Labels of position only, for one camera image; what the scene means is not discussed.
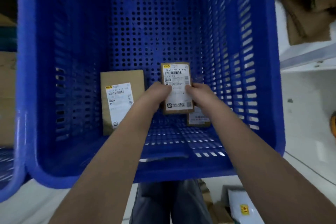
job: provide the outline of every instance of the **blue crate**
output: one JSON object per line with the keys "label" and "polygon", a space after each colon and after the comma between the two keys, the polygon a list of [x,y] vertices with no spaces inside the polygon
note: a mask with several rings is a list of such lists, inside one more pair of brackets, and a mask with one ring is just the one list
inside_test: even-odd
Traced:
{"label": "blue crate", "polygon": [[[19,0],[21,140],[31,176],[71,187],[102,136],[99,72],[187,61],[272,148],[285,137],[274,0]],[[134,182],[233,175],[213,128],[158,111]]]}

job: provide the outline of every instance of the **yellow logo sticker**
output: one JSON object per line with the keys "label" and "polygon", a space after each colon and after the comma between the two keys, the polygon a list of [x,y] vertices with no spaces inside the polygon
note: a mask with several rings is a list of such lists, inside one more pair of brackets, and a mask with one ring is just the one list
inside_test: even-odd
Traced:
{"label": "yellow logo sticker", "polygon": [[242,215],[250,215],[248,205],[240,205],[240,210]]}

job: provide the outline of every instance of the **gray pants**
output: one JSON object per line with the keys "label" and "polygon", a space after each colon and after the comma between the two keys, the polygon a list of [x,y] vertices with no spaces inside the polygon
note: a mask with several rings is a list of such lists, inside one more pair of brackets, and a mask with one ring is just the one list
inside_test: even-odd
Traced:
{"label": "gray pants", "polygon": [[212,224],[197,180],[139,183],[130,224]]}

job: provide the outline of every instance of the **floor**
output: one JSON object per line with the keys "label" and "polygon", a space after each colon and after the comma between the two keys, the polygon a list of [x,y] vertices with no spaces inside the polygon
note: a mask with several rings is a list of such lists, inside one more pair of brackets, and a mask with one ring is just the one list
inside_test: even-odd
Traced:
{"label": "floor", "polygon": [[[287,153],[284,158],[334,204],[336,185],[331,182],[336,184],[336,139],[330,133],[329,117],[336,110],[335,78],[336,70],[282,75],[286,151],[310,168]],[[223,185],[241,185],[237,176],[204,180],[213,201],[221,199]],[[123,224],[128,223],[136,190],[134,184]],[[0,204],[1,223],[47,224],[67,192],[48,189],[31,180]]]}

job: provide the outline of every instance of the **forearm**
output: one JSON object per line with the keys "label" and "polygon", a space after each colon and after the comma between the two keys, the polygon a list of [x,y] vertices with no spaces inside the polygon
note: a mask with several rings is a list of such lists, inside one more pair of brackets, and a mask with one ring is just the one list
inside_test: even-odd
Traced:
{"label": "forearm", "polygon": [[210,113],[244,188],[266,223],[331,223],[336,219],[334,205],[229,107],[221,103]]}
{"label": "forearm", "polygon": [[56,210],[50,224],[121,223],[153,117],[136,102]]}

